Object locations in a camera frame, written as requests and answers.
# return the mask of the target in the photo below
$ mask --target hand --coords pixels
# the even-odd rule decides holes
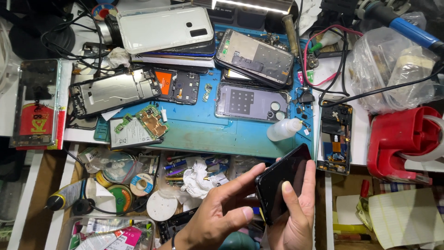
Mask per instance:
[[[190,222],[175,239],[177,250],[218,249],[232,232],[248,225],[253,219],[257,199],[245,199],[255,193],[254,180],[265,170],[265,164],[254,166],[238,178],[209,191]],[[170,250],[171,240],[159,250]]]
[[[310,250],[313,247],[314,190],[316,164],[308,161],[302,192],[297,197],[291,184],[282,184],[282,196],[288,211],[267,229],[272,250]]]

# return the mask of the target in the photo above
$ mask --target black wristband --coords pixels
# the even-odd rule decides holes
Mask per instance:
[[[175,232],[173,234],[173,238],[171,238],[171,246],[172,246],[172,250],[176,250],[176,247],[174,246],[174,238],[176,237],[177,232]]]

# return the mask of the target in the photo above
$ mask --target blue silicone repair mat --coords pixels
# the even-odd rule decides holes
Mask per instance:
[[[265,32],[249,29],[215,25],[215,31],[225,31],[227,28],[232,28],[238,32],[255,37],[261,37],[260,34],[266,34]],[[281,42],[288,44],[286,35],[279,35],[279,37]],[[301,92],[301,90],[297,90],[297,88],[301,87],[301,83],[297,79],[297,70],[299,68],[299,64],[295,64],[295,80],[290,93],[292,100],[296,98],[296,91]],[[221,70],[211,69],[210,74],[201,75],[200,77],[199,96],[196,105],[178,105],[168,102],[149,101],[125,108],[115,117],[121,117],[121,114],[126,113],[134,115],[147,105],[158,103],[159,110],[161,107],[167,110],[170,130],[164,135],[165,140],[163,143],[151,146],[162,149],[277,158],[286,155],[301,143],[306,143],[313,156],[313,112],[310,108],[306,108],[304,111],[304,114],[309,117],[308,120],[304,121],[307,127],[303,127],[293,138],[273,142],[266,135],[267,129],[272,125],[271,123],[217,118],[214,115],[214,106],[217,87],[221,79]],[[206,84],[211,84],[213,89],[208,101],[203,102]],[[288,118],[297,117],[303,120],[301,117],[303,114],[297,114],[296,108],[297,106],[290,102],[290,116]]]

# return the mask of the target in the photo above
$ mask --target plastic dropper bottle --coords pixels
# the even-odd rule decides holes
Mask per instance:
[[[342,34],[342,32],[338,28],[333,28],[333,30]],[[318,49],[321,49],[325,46],[339,42],[340,39],[340,35],[327,30],[322,39],[318,43],[316,43],[310,50],[308,50],[308,52],[313,53],[313,51],[317,51]]]
[[[293,137],[297,131],[302,129],[302,121],[294,119],[284,119],[273,125],[267,130],[267,137],[271,141],[280,141]]]

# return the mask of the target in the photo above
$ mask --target phone screen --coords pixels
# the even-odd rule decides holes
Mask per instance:
[[[266,223],[284,214],[288,208],[282,197],[282,184],[289,181],[299,197],[304,183],[305,167],[311,159],[308,146],[302,144],[256,178],[256,191]]]

